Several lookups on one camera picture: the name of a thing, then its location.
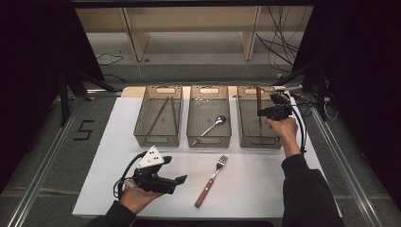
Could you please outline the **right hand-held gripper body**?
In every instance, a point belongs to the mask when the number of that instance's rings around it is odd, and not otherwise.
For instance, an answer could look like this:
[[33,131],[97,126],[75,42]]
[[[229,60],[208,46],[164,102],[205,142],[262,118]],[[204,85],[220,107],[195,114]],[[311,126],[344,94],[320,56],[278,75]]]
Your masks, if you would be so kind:
[[272,106],[267,108],[268,118],[280,121],[289,118],[292,114],[298,117],[298,114],[294,112],[290,96],[284,88],[272,88],[270,100],[272,101]]

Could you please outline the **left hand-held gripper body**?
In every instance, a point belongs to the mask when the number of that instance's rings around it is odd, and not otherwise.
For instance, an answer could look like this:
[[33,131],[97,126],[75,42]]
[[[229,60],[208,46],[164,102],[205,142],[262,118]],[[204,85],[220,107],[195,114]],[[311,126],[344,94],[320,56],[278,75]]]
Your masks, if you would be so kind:
[[138,187],[148,192],[162,194],[174,192],[176,181],[158,175],[158,171],[164,165],[163,157],[155,146],[145,152],[134,170],[133,178]]

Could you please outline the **wooden-handled table knife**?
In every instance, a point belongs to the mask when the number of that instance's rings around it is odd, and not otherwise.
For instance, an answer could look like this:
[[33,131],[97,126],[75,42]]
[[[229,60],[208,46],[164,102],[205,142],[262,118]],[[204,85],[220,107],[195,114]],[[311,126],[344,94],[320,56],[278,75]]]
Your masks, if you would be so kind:
[[256,87],[256,105],[257,105],[257,116],[258,116],[258,124],[259,124],[259,136],[263,135],[263,127],[262,127],[262,120],[261,115],[259,112],[262,110],[261,108],[261,89]]

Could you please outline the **grey transparent plastic bin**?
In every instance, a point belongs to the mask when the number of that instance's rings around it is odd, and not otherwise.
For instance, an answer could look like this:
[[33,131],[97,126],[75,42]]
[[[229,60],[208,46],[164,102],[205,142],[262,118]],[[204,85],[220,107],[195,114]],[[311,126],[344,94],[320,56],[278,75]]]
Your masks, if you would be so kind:
[[[170,97],[173,96],[178,121],[178,135],[175,134]],[[148,130],[159,112],[160,108],[169,97],[160,118],[150,135]],[[145,90],[140,112],[138,114],[133,135],[140,147],[173,147],[180,144],[181,116],[183,109],[183,87],[175,86],[148,86]]]
[[[226,121],[215,126],[193,146],[192,143],[219,115]],[[228,87],[224,85],[193,85],[190,91],[186,136],[191,148],[228,148],[232,136]]]
[[266,124],[266,116],[258,116],[257,109],[264,110],[273,106],[271,86],[260,86],[260,102],[257,102],[257,88],[238,86],[236,95],[239,141],[242,148],[281,147],[273,130]]

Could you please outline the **steel slotted spoon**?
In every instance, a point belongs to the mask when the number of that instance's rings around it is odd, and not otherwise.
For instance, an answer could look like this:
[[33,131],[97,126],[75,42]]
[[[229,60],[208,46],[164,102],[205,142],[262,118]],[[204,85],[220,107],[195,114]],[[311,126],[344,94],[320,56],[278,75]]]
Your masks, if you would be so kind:
[[211,129],[213,129],[215,126],[221,125],[221,124],[223,124],[225,121],[226,121],[226,117],[225,117],[224,115],[219,115],[219,116],[216,118],[215,123],[214,123],[211,127],[209,127],[206,131],[204,131],[204,132],[192,143],[192,145],[195,146],[195,145],[198,143],[198,141],[199,141],[199,139],[200,139],[201,137],[203,137],[207,132],[209,132],[209,131],[210,131]]

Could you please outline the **person's right hand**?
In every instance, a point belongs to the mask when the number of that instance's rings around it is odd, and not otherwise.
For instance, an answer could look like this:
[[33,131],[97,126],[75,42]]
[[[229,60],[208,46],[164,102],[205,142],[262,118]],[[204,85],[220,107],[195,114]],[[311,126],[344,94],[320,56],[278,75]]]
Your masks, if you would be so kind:
[[296,142],[298,125],[294,118],[289,117],[280,121],[268,118],[267,124],[273,129],[282,145],[289,145],[290,143]]

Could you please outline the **person's left hand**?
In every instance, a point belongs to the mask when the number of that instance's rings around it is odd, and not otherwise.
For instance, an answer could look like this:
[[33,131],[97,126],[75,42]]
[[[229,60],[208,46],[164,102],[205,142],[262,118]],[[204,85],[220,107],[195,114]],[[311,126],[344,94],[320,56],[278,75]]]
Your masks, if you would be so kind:
[[126,186],[119,202],[134,214],[139,214],[148,204],[161,196],[161,193],[147,192],[139,187]]

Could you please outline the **black metal stand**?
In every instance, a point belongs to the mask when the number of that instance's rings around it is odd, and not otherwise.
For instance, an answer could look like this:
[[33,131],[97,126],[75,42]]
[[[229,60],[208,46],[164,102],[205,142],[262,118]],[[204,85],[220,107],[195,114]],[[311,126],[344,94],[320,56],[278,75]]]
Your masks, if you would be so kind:
[[324,99],[326,98],[325,71],[318,60],[310,61],[299,69],[292,71],[288,76],[274,82],[273,86],[283,86],[299,76],[304,77],[301,82],[304,93],[311,93],[313,91],[317,93],[318,113],[321,119],[326,121],[327,117],[324,110]]
[[68,89],[72,91],[75,96],[83,97],[88,94],[87,89],[83,85],[84,80],[89,80],[94,85],[103,88],[104,90],[116,93],[117,89],[107,84],[102,79],[84,72],[76,67],[66,68],[61,71],[59,76],[59,95],[61,98],[61,126],[63,127],[70,116]]

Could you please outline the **dark curtain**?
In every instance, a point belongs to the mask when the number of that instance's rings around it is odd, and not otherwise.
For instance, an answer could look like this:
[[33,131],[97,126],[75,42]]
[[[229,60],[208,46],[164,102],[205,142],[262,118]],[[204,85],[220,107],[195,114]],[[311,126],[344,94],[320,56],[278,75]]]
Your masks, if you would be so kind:
[[71,68],[104,79],[71,0],[0,0],[0,193]]
[[360,149],[401,208],[401,0],[311,0],[294,67],[314,62]]

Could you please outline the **light wooden shelf unit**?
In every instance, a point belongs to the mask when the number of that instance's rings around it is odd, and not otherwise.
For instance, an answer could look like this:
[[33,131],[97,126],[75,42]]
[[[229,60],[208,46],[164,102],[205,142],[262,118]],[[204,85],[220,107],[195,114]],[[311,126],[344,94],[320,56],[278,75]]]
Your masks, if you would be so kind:
[[172,7],[77,9],[87,33],[124,33],[136,61],[143,59],[151,32],[236,32],[244,58],[253,55],[258,31],[298,33],[307,27],[311,6]]

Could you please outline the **black metal crossbar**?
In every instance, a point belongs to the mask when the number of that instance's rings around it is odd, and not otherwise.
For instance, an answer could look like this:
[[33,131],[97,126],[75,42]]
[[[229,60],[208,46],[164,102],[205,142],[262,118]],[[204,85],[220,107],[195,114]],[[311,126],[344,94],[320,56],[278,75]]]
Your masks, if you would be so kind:
[[71,0],[76,8],[314,6],[318,0]]

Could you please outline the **wooden-handled fork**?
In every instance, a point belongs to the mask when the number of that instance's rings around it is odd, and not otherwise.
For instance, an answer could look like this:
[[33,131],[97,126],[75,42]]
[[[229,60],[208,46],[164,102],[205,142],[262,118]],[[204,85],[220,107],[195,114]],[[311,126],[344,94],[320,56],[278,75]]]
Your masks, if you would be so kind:
[[206,186],[202,189],[202,191],[201,191],[199,197],[197,198],[197,200],[196,200],[196,202],[195,202],[195,206],[196,206],[197,208],[200,208],[200,207],[201,207],[201,205],[202,205],[203,201],[205,200],[205,198],[206,198],[206,196],[207,196],[207,194],[208,194],[208,192],[209,192],[211,186],[213,185],[213,183],[214,183],[214,181],[215,181],[215,179],[216,179],[218,173],[220,172],[220,170],[221,170],[222,168],[224,168],[224,166],[225,166],[225,164],[227,163],[227,161],[228,161],[228,157],[225,156],[225,155],[222,155],[222,156],[218,159],[218,161],[217,161],[217,163],[216,163],[216,170],[215,170],[214,174],[213,174],[213,175],[211,176],[211,178],[208,180]]

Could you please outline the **short aluminium floor rail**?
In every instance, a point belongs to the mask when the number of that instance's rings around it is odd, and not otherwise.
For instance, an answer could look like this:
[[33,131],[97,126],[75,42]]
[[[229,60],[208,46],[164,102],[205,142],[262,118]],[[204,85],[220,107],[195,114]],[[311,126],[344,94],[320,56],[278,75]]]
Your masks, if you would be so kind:
[[121,95],[122,95],[121,91],[110,92],[101,89],[87,90],[87,96],[121,96]]

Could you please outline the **long aluminium floor rail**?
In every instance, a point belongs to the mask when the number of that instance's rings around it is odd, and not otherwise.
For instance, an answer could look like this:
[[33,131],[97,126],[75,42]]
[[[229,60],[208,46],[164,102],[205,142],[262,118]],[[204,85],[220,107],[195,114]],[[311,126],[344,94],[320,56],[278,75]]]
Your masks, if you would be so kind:
[[54,138],[52,139],[51,145],[46,150],[41,164],[35,171],[35,175],[29,181],[28,187],[24,187],[21,191],[21,199],[11,213],[11,216],[7,222],[7,227],[23,226],[31,207],[38,197],[44,181],[61,150],[61,146],[65,141],[66,135],[75,120],[77,111],[82,105],[83,100],[83,97],[75,98],[72,101],[70,116],[62,126],[57,126],[57,131],[54,133]]
[[367,226],[383,227],[383,222],[376,212],[371,200],[368,198],[368,195],[365,193],[365,190],[362,188],[360,182],[358,181],[357,176],[353,172],[350,164],[346,160],[333,132],[330,130],[327,123],[320,119],[320,116],[315,109],[312,110],[312,115],[321,134],[323,135],[327,146],[329,146],[329,150],[340,170],[343,179],[346,182],[348,189],[350,190],[357,204],[361,215],[367,223]]

